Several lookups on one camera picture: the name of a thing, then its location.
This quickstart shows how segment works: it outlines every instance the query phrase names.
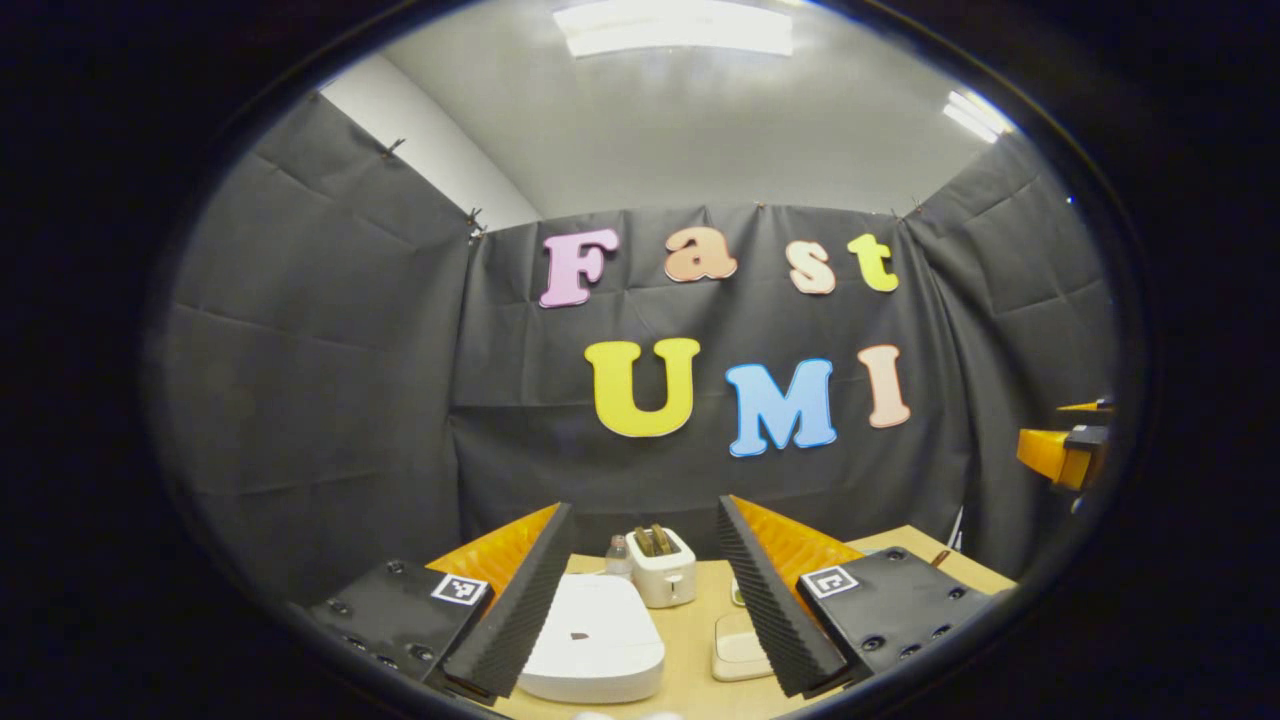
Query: plastic bottle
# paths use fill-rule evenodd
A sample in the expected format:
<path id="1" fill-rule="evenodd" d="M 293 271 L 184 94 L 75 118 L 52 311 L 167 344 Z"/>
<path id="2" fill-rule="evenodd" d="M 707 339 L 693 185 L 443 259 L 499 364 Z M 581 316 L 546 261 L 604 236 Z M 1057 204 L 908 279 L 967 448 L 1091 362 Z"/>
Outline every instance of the plastic bottle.
<path id="1" fill-rule="evenodd" d="M 631 580 L 631 556 L 627 553 L 627 539 L 613 536 L 609 552 L 604 556 L 604 574 Z"/>

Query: table surface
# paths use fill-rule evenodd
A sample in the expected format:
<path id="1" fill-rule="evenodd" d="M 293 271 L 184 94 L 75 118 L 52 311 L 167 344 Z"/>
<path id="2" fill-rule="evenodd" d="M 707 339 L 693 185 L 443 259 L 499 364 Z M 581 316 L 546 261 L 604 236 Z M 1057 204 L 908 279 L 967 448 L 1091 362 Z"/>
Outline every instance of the table surface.
<path id="1" fill-rule="evenodd" d="M 893 530 L 859 538 L 845 543 L 860 551 L 901 547 L 933 561 L 947 547 L 920 530 L 904 525 Z M 604 568 L 603 557 L 573 555 L 566 573 L 595 573 Z M 938 569 L 956 580 L 982 591 L 996 593 L 1014 587 L 1014 582 L 978 562 L 951 551 Z M 494 710 L 517 720 L 570 720 L 573 715 L 594 710 L 617 720 L 634 720 L 650 712 L 677 712 L 685 720 L 703 717 L 776 717 L 818 702 L 827 694 L 804 700 L 786 697 L 773 675 L 722 683 L 712 678 L 716 620 L 724 615 L 746 612 L 745 607 L 730 600 L 732 570 L 724 560 L 698 562 L 698 597 L 692 602 L 649 610 L 653 624 L 666 644 L 662 689 L 637 702 L 620 705 L 566 705 L 534 697 L 516 688 L 509 698 L 500 698 Z"/>

